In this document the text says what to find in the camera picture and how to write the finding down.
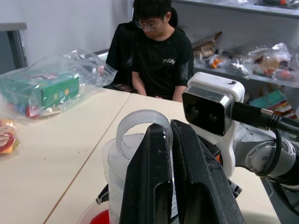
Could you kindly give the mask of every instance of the eyeglasses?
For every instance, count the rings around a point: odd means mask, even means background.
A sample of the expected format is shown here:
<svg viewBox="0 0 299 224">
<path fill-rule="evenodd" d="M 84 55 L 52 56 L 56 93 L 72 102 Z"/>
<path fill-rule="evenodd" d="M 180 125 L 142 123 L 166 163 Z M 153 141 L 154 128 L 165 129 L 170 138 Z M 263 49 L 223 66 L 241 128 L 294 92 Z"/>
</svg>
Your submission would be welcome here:
<svg viewBox="0 0 299 224">
<path fill-rule="evenodd" d="M 145 29 L 145 27 L 149 30 L 149 31 L 155 31 L 156 30 L 156 24 L 148 24 L 148 23 L 143 23 L 141 21 L 137 21 L 135 22 L 136 26 L 140 29 Z"/>
</svg>

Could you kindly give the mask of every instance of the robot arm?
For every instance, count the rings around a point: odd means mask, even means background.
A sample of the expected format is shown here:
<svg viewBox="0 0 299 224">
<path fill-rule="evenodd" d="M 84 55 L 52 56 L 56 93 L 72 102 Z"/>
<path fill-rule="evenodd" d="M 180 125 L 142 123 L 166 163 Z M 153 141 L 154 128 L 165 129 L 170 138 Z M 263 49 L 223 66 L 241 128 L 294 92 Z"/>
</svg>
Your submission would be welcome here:
<svg viewBox="0 0 299 224">
<path fill-rule="evenodd" d="M 298 136 L 299 122 L 245 105 L 243 95 L 237 81 L 197 73 L 183 93 L 186 119 L 199 136 L 221 150 L 228 178 L 240 166 L 267 177 L 278 191 L 299 191 L 299 144 L 279 132 Z"/>
</svg>

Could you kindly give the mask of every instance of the young man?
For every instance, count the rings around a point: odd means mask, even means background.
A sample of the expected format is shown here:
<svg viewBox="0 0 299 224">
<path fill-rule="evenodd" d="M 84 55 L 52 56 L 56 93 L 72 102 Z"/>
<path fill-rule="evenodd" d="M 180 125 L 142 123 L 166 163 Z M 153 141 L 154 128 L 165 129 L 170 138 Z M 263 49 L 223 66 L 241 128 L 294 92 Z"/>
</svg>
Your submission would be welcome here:
<svg viewBox="0 0 299 224">
<path fill-rule="evenodd" d="M 135 0 L 134 11 L 143 32 L 136 35 L 132 81 L 139 94 L 182 102 L 193 76 L 189 39 L 172 27 L 171 0 Z"/>
</svg>

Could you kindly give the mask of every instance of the packaged item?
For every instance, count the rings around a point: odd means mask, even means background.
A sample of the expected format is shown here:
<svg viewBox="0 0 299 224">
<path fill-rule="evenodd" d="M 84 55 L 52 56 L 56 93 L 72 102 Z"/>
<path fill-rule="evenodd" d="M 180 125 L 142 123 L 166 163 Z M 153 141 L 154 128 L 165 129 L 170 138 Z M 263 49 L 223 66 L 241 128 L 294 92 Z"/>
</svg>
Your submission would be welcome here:
<svg viewBox="0 0 299 224">
<path fill-rule="evenodd" d="M 263 54 L 259 67 L 263 75 L 271 76 L 278 69 L 287 69 L 292 59 L 287 46 L 284 43 L 274 45 Z"/>
<path fill-rule="evenodd" d="M 251 4 L 256 5 L 259 3 L 260 0 L 213 0 L 214 2 L 221 2 L 221 3 L 239 3 L 239 4 Z"/>
<path fill-rule="evenodd" d="M 299 0 L 260 0 L 260 5 L 297 9 Z"/>
<path fill-rule="evenodd" d="M 12 153 L 18 145 L 13 121 L 0 119 L 0 156 Z"/>
<path fill-rule="evenodd" d="M 63 112 L 86 93 L 112 83 L 116 72 L 97 55 L 76 50 L 1 75 L 0 88 L 10 108 L 36 119 Z"/>
<path fill-rule="evenodd" d="M 226 64 L 225 69 L 227 72 L 231 72 L 243 78 L 250 78 L 253 72 L 253 63 L 251 60 L 232 58 Z"/>
<path fill-rule="evenodd" d="M 241 46 L 232 49 L 232 55 L 236 58 L 240 58 L 242 60 L 252 60 L 259 61 L 263 57 L 264 52 L 266 52 L 269 48 L 264 45 L 259 46 Z"/>
<path fill-rule="evenodd" d="M 224 68 L 229 59 L 220 55 L 213 55 L 208 59 L 208 65 L 212 69 Z"/>
<path fill-rule="evenodd" d="M 192 44 L 195 60 L 200 63 L 205 58 L 212 56 L 216 51 L 216 43 L 222 32 L 205 37 Z"/>
<path fill-rule="evenodd" d="M 274 80 L 299 82 L 298 70 L 278 69 L 272 74 Z"/>
</svg>

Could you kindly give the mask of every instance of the black hair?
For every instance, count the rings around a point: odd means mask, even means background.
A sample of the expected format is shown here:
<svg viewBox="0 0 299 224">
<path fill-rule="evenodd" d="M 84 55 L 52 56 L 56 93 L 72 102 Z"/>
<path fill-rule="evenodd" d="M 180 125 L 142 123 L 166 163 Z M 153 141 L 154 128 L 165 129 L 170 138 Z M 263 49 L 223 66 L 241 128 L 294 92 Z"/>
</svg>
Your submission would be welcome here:
<svg viewBox="0 0 299 224">
<path fill-rule="evenodd" d="M 135 0 L 134 13 L 140 20 L 163 18 L 171 11 L 171 0 Z"/>
</svg>

